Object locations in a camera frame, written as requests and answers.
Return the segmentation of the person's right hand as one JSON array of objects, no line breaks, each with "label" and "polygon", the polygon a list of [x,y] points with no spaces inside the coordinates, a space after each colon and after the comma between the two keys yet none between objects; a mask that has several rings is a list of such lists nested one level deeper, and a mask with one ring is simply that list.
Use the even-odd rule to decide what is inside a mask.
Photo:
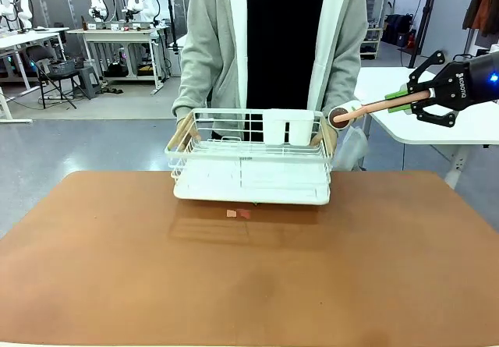
[{"label": "person's right hand", "polygon": [[191,139],[201,139],[201,136],[196,127],[196,120],[193,115],[186,116],[184,119],[178,122],[177,134],[180,143],[188,143]]}]

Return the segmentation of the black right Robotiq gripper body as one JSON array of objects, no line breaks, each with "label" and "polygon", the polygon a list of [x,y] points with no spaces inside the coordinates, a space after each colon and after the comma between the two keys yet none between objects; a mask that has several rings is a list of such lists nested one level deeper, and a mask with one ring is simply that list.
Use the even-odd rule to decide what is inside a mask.
[{"label": "black right Robotiq gripper body", "polygon": [[471,66],[473,60],[454,61],[447,64],[431,81],[429,105],[453,111],[463,111],[472,106]]}]

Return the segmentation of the person's left hand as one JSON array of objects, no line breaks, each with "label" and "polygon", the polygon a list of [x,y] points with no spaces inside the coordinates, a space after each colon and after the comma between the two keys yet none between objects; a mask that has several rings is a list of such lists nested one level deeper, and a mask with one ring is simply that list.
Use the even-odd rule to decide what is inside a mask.
[{"label": "person's left hand", "polygon": [[327,123],[321,125],[321,129],[317,132],[317,134],[310,141],[311,146],[318,145],[322,140],[325,143],[330,144],[332,149],[336,148],[338,141],[338,133],[335,129],[330,127]]}]

